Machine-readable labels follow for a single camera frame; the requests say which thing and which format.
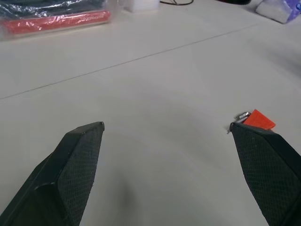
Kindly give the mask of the red tool in plastic bag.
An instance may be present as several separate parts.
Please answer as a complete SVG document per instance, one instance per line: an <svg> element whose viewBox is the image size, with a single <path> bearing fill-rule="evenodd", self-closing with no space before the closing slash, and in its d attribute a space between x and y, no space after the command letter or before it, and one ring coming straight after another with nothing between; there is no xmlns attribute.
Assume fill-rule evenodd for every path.
<svg viewBox="0 0 301 226"><path fill-rule="evenodd" d="M109 0L0 0L0 40L110 20Z"/></svg>

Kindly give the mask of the shiny silver metal part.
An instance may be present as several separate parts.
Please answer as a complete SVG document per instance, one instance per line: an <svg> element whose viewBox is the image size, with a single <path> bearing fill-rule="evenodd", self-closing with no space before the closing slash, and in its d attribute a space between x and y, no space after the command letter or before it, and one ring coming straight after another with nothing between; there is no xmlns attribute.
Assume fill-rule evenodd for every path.
<svg viewBox="0 0 301 226"><path fill-rule="evenodd" d="M241 123L241 122L244 122L249 116L250 116L250 112L243 112L241 114L238 114L236 117L235 117L235 120L236 122L238 123Z"/></svg>

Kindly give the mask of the red-orange block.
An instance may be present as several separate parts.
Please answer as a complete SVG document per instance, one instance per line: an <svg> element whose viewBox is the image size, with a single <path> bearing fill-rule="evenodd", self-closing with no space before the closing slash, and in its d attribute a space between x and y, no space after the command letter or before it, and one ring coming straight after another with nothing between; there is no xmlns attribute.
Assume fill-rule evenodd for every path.
<svg viewBox="0 0 301 226"><path fill-rule="evenodd" d="M271 121L268 117L262 114L257 109L248 116L248 118L243 122L243 124L253 127L258 127L265 130L272 130L276 124Z"/></svg>

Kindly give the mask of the white box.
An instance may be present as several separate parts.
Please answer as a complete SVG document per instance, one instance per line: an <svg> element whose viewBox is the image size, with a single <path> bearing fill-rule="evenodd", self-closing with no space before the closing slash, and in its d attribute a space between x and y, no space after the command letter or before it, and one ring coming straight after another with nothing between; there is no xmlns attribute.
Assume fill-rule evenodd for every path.
<svg viewBox="0 0 301 226"><path fill-rule="evenodd" d="M160 0L126 0L124 9L135 13L155 10L159 7Z"/></svg>

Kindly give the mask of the purple patterned package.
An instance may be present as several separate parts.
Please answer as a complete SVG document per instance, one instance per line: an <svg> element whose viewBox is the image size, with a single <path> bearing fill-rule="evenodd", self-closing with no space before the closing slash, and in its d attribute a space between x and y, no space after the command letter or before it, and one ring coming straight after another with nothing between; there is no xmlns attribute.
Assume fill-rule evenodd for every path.
<svg viewBox="0 0 301 226"><path fill-rule="evenodd" d="M301 14L301 0L283 0L285 12L288 14L285 24L296 19Z"/></svg>

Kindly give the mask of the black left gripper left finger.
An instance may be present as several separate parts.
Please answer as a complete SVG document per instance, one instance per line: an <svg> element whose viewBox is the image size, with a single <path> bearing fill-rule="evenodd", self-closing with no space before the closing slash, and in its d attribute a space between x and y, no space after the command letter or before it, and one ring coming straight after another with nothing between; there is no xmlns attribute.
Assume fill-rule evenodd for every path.
<svg viewBox="0 0 301 226"><path fill-rule="evenodd" d="M79 226L95 180L103 122L77 127L38 164L0 215L0 226Z"/></svg>

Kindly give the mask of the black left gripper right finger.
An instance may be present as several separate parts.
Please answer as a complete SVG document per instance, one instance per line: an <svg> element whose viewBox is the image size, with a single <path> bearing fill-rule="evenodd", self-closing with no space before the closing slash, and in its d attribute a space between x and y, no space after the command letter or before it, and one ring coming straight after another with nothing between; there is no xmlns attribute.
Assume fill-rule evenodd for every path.
<svg viewBox="0 0 301 226"><path fill-rule="evenodd" d="M301 226L301 156L279 134L230 125L246 183L269 226Z"/></svg>

